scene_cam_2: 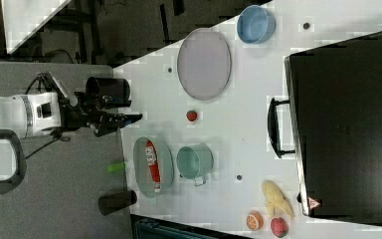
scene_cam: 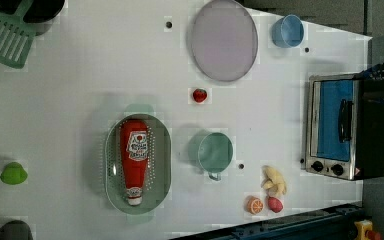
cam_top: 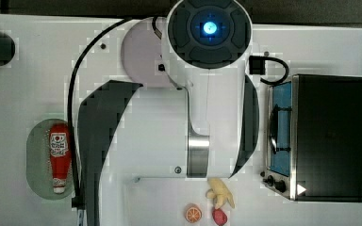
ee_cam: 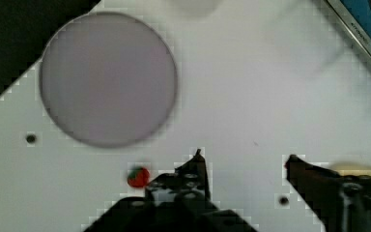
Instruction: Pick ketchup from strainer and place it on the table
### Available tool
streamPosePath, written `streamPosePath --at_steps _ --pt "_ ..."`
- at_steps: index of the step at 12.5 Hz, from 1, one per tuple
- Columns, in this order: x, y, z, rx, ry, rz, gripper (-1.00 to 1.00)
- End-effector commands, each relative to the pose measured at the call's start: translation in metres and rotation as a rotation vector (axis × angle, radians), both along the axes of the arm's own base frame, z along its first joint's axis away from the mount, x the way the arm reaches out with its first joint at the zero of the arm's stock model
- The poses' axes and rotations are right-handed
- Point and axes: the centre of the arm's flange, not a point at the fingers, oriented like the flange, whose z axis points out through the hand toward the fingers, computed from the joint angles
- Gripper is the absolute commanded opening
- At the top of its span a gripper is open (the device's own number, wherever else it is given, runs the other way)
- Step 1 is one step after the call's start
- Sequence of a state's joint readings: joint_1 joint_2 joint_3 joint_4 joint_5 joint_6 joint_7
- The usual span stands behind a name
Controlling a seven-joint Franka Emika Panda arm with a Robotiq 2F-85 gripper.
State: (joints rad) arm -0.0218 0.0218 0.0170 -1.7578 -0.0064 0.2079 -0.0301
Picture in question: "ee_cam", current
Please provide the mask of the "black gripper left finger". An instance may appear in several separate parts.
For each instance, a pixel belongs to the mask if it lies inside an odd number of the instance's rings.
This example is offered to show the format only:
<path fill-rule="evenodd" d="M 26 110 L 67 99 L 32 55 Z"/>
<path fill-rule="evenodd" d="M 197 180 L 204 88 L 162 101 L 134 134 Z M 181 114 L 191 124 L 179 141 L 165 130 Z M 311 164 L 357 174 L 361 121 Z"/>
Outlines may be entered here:
<path fill-rule="evenodd" d="M 205 159 L 200 151 L 163 173 L 146 187 L 143 197 L 114 203 L 83 232 L 257 232 L 232 210 L 211 200 Z"/>

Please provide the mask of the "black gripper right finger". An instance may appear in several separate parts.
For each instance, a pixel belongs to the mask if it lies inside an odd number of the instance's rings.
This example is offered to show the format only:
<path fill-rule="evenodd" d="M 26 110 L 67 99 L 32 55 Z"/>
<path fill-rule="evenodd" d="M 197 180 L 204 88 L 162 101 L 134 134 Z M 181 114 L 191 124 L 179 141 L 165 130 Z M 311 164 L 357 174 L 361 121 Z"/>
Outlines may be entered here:
<path fill-rule="evenodd" d="M 286 180 L 326 232 L 371 232 L 371 176 L 341 175 L 296 155 L 284 167 Z"/>

